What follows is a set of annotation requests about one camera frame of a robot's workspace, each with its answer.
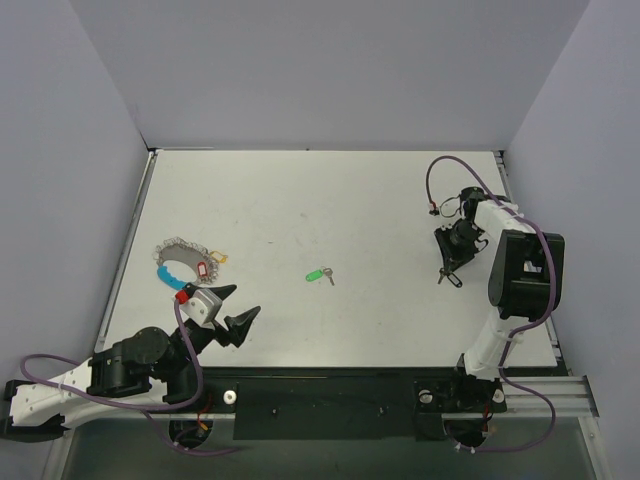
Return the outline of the black key tag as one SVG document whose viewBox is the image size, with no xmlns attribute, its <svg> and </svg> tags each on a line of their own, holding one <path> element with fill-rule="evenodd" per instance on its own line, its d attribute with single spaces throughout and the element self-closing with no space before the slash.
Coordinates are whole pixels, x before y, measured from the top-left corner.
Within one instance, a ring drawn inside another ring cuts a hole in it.
<svg viewBox="0 0 640 480">
<path fill-rule="evenodd" d="M 454 273 L 445 273 L 444 277 L 456 288 L 461 288 L 463 286 L 460 278 Z"/>
</svg>

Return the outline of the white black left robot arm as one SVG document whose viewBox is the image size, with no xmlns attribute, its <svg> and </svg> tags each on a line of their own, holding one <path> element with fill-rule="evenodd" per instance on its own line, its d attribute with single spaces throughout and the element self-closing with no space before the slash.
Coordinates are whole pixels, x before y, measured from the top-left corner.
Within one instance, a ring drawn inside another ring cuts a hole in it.
<svg viewBox="0 0 640 480">
<path fill-rule="evenodd" d="M 240 347 L 260 313 L 253 307 L 216 319 L 235 286 L 178 290 L 173 300 L 177 328 L 167 333 L 147 326 L 69 370 L 39 379 L 22 359 L 22 379 L 4 387 L 1 437 L 38 443 L 62 437 L 74 425 L 117 410 L 139 413 L 192 412 L 206 399 L 204 368 L 198 356 L 211 343 Z"/>
</svg>

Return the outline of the metal key organizer blue handle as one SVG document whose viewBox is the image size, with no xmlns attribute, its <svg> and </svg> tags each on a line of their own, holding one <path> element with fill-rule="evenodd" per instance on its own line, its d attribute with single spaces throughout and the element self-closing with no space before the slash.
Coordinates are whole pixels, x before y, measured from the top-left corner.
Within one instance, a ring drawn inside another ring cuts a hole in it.
<svg viewBox="0 0 640 480">
<path fill-rule="evenodd" d="M 181 237 L 172 237 L 158 244 L 153 252 L 156 264 L 156 276 L 166 286 L 177 291 L 188 283 L 197 286 L 211 286 L 218 277 L 221 263 L 213 260 L 205 246 L 187 241 Z M 205 262 L 208 276 L 199 278 L 197 264 Z"/>
</svg>

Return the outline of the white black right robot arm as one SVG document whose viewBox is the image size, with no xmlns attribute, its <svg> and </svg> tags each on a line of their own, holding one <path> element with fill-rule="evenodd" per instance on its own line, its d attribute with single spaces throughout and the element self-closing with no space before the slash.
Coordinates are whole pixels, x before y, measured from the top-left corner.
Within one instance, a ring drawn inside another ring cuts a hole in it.
<svg viewBox="0 0 640 480">
<path fill-rule="evenodd" d="M 443 262 L 439 278 L 460 288 L 456 271 L 491 239 L 497 242 L 487 287 L 494 309 L 462 356 L 465 374 L 446 386 L 449 402 L 468 409 L 482 398 L 479 380 L 499 378 L 509 351 L 524 335 L 524 326 L 544 322 L 559 305 L 565 239 L 557 233 L 538 232 L 504 196 L 493 200 L 481 188 L 467 187 L 458 200 L 457 220 L 434 231 Z"/>
</svg>

